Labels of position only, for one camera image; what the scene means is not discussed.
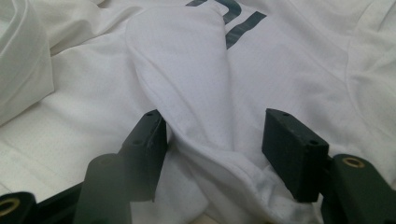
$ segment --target white cloth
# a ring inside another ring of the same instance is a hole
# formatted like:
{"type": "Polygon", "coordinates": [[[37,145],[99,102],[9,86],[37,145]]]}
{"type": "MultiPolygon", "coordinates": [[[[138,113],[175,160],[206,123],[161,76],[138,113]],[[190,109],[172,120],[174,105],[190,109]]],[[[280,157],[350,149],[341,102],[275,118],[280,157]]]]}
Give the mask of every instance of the white cloth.
{"type": "Polygon", "coordinates": [[[0,2],[0,125],[53,91],[46,32],[28,0],[0,2]]]}
{"type": "Polygon", "coordinates": [[[319,203],[296,203],[261,153],[267,107],[396,183],[394,1],[241,0],[227,24],[220,2],[33,0],[56,92],[0,128],[0,190],[40,201],[76,184],[153,108],[171,149],[155,203],[132,203],[135,223],[203,212],[219,223],[320,223],[319,203]],[[266,17],[227,49],[256,11],[266,17]]]}

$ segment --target black plastic part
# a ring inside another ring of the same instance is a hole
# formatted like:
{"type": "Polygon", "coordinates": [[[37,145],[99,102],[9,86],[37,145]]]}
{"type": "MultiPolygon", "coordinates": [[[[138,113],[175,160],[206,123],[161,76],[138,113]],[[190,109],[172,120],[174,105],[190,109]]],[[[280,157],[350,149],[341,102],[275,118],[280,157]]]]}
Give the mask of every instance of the black plastic part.
{"type": "Polygon", "coordinates": [[[122,158],[106,154],[92,160],[78,199],[74,224],[130,224],[122,158]]]}
{"type": "Polygon", "coordinates": [[[157,110],[150,111],[139,120],[119,152],[127,169],[131,201],[154,200],[167,148],[166,122],[157,110]]]}
{"type": "Polygon", "coordinates": [[[37,204],[35,196],[17,192],[0,197],[0,223],[35,224],[37,204]]]}
{"type": "Polygon", "coordinates": [[[267,109],[262,152],[301,203],[318,200],[329,144],[291,114],[267,109]]]}
{"type": "Polygon", "coordinates": [[[341,204],[330,202],[327,198],[323,199],[320,212],[325,224],[347,224],[347,216],[341,204]]]}
{"type": "Polygon", "coordinates": [[[370,162],[336,155],[331,179],[347,223],[396,224],[396,192],[370,162]]]}
{"type": "Polygon", "coordinates": [[[82,183],[66,189],[38,204],[37,223],[72,223],[82,183]]]}

